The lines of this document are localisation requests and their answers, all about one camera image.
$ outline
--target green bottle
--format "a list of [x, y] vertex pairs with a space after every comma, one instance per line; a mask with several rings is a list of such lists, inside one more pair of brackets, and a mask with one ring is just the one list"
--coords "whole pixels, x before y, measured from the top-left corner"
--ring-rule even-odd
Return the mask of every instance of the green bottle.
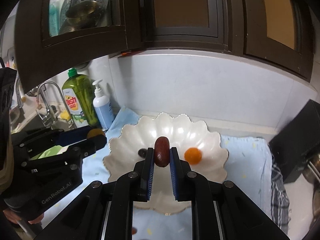
[[99, 127], [93, 107], [94, 93], [90, 79], [86, 75], [78, 74], [75, 68], [69, 69], [68, 76], [62, 92], [77, 128], [86, 125]]

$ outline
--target black box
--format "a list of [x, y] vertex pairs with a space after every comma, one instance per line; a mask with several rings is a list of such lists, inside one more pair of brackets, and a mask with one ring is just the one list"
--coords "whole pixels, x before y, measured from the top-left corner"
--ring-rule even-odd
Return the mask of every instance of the black box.
[[310, 158], [320, 152], [320, 104], [309, 100], [269, 146], [284, 183], [296, 181]]

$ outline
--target dish soap bottle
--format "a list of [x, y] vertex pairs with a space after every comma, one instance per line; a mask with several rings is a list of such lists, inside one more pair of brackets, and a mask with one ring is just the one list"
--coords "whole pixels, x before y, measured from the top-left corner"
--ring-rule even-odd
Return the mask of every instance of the dish soap bottle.
[[96, 86], [96, 89], [94, 91], [96, 97], [93, 100], [93, 106], [96, 110], [97, 116], [102, 126], [102, 130], [106, 131], [109, 130], [115, 117], [111, 108], [110, 98], [105, 95], [99, 87], [99, 83], [101, 81], [102, 79], [96, 80], [92, 83], [92, 85]]
[[77, 128], [86, 125], [99, 127], [92, 103], [94, 94], [90, 79], [86, 75], [78, 74], [75, 68], [69, 69], [68, 76], [62, 92]]

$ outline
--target brown cabinet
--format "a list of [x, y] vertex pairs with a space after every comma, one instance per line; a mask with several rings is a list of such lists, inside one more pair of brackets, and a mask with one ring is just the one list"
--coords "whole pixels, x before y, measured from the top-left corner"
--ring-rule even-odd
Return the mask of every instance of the brown cabinet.
[[107, 0], [99, 20], [71, 32], [71, 4], [83, 1], [64, 0], [55, 34], [51, 0], [20, 1], [15, 50], [25, 91], [97, 57], [155, 48], [228, 53], [311, 78], [313, 26], [303, 0]]
[[[71, 25], [61, 32], [62, 22], [56, 36], [49, 33], [49, 3], [50, 0], [20, 0], [18, 6], [14, 41], [16, 62], [25, 91], [73, 66], [141, 46], [139, 0], [108, 0], [105, 8], [99, 5], [103, 11], [99, 12], [102, 23], [100, 19], [87, 21], [83, 25]], [[66, 23], [67, 8], [64, 9], [64, 4], [60, 19], [64, 17]], [[105, 11], [110, 16], [108, 24], [106, 20], [103, 23]]]

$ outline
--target blue label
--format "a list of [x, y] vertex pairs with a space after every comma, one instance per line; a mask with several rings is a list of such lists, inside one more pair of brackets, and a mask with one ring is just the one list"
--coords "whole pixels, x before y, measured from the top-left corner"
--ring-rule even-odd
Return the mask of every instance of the blue label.
[[109, 130], [113, 120], [115, 119], [110, 102], [104, 106], [95, 107], [94, 109], [96, 110], [102, 129]]

